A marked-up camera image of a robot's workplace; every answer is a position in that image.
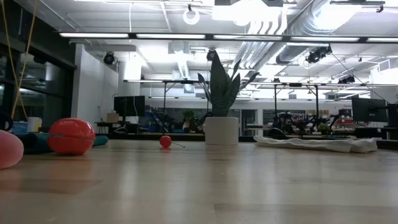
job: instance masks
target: white planter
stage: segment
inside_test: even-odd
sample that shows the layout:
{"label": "white planter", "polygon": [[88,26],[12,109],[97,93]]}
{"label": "white planter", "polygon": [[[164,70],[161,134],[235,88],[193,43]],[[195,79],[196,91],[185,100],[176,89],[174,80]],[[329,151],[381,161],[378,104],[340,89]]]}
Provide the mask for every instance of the white planter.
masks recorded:
{"label": "white planter", "polygon": [[206,144],[235,146],[239,142],[239,120],[229,117],[206,118]]}

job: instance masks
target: yellow cable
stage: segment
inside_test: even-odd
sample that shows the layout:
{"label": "yellow cable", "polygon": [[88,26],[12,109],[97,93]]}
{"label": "yellow cable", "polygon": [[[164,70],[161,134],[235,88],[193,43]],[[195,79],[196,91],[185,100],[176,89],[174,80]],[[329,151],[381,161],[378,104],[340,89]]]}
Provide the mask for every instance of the yellow cable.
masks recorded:
{"label": "yellow cable", "polygon": [[[7,44],[8,44],[8,53],[9,53],[10,59],[11,59],[12,74],[14,75],[15,84],[18,84],[18,78],[17,78],[16,72],[15,72],[15,67],[14,67],[14,60],[13,60],[13,58],[12,58],[12,53],[11,53],[10,39],[9,39],[9,36],[8,36],[8,26],[7,26],[6,8],[5,8],[5,6],[4,6],[4,0],[1,1],[1,7],[2,7],[2,18],[3,18],[3,20],[4,20],[4,27],[6,28],[6,39],[7,39]],[[26,117],[26,119],[27,119],[26,111],[25,111],[25,108],[24,108],[24,106],[23,106],[24,104],[23,104],[23,102],[22,102],[22,97],[21,97],[21,96],[20,96],[20,99],[21,99],[22,109],[24,110],[24,114],[25,114],[25,117]]]}
{"label": "yellow cable", "polygon": [[12,118],[14,117],[14,113],[15,113],[15,109],[16,109],[17,101],[18,101],[18,96],[19,96],[19,98],[20,98],[20,100],[21,100],[22,109],[24,110],[25,117],[26,117],[26,120],[27,120],[27,115],[26,115],[26,112],[25,112],[24,103],[22,102],[22,96],[21,96],[20,89],[21,89],[21,85],[22,85],[22,80],[24,79],[24,74],[25,74],[25,69],[26,69],[26,62],[27,62],[26,56],[29,54],[30,42],[31,42],[31,40],[32,40],[33,26],[34,26],[34,24],[35,24],[36,12],[37,12],[37,3],[38,3],[38,2],[39,2],[39,0],[36,0],[36,1],[35,1],[35,6],[34,6],[34,9],[33,9],[32,25],[30,26],[29,38],[28,38],[27,46],[26,46],[26,53],[25,53],[24,66],[23,66],[23,68],[22,68],[21,77],[20,77],[20,79],[19,79],[17,97],[16,97],[16,100],[14,101],[14,106],[12,107],[12,113],[11,113],[11,117],[12,117]]}
{"label": "yellow cable", "polygon": [[[18,78],[17,78],[17,75],[16,75],[16,70],[15,70],[14,62],[13,62],[13,59],[12,59],[11,44],[10,44],[10,40],[9,40],[8,26],[7,26],[7,18],[6,18],[6,7],[5,7],[5,5],[4,5],[4,0],[2,0],[1,2],[2,2],[2,4],[1,4],[1,7],[2,7],[2,17],[3,17],[3,20],[4,20],[4,26],[5,26],[5,29],[6,29],[6,39],[7,39],[7,44],[8,44],[8,53],[9,53],[10,59],[11,59],[12,73],[13,73],[13,75],[14,75],[15,83],[16,83],[16,85],[18,85],[18,88],[17,88],[17,96],[16,96],[15,101],[14,101],[14,106],[12,107],[11,118],[14,118],[15,109],[16,109],[16,105],[17,105],[18,98],[19,98],[20,101],[21,101],[22,110],[24,111],[25,118],[26,118],[26,120],[27,120],[27,114],[26,114],[24,102],[23,102],[23,100],[22,100],[22,95],[21,95],[21,92],[20,92],[21,85],[22,85],[22,79],[23,79],[23,77],[24,77],[24,73],[25,73],[25,68],[26,68],[26,62],[27,62],[27,60],[24,61],[24,67],[23,67],[23,69],[22,69],[21,79],[20,79],[19,82],[18,82]],[[38,3],[38,2],[39,2],[38,0],[35,1],[34,12],[33,12],[33,18],[32,18],[32,25],[31,25],[31,27],[30,27],[29,39],[28,39],[28,42],[27,42],[27,48],[26,48],[25,56],[29,53],[29,47],[30,47],[30,42],[31,42],[31,39],[32,39],[33,26],[34,26],[34,22],[35,22],[35,18],[36,18],[37,3]]]}

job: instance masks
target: wooden floor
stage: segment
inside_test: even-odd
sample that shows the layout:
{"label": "wooden floor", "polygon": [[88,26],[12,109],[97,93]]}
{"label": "wooden floor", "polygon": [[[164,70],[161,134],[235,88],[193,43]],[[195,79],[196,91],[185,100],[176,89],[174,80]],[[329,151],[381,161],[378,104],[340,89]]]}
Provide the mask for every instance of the wooden floor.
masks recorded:
{"label": "wooden floor", "polygon": [[398,155],[110,141],[0,170],[1,224],[398,223]]}

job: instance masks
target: small red ball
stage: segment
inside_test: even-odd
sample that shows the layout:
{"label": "small red ball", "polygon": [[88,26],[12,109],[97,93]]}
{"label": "small red ball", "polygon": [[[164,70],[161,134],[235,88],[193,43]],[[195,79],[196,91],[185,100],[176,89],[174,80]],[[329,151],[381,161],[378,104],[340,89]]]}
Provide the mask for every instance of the small red ball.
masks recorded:
{"label": "small red ball", "polygon": [[159,141],[160,145],[164,148],[168,148],[172,145],[172,139],[170,138],[170,136],[162,136]]}
{"label": "small red ball", "polygon": [[56,121],[50,128],[47,143],[59,154],[83,155],[91,149],[95,140],[93,126],[76,118],[63,118]]}

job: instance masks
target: white cloth on floor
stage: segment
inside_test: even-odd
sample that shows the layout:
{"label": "white cloth on floor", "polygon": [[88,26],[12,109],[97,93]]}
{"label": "white cloth on floor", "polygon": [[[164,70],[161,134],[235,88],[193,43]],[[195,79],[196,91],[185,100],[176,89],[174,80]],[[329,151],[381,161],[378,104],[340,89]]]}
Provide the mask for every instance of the white cloth on floor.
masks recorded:
{"label": "white cloth on floor", "polygon": [[292,138],[287,140],[277,140],[255,136],[258,146],[284,147],[293,149],[313,149],[321,151],[336,152],[360,152],[367,153],[377,151],[376,139],[342,139],[342,140],[305,140]]}

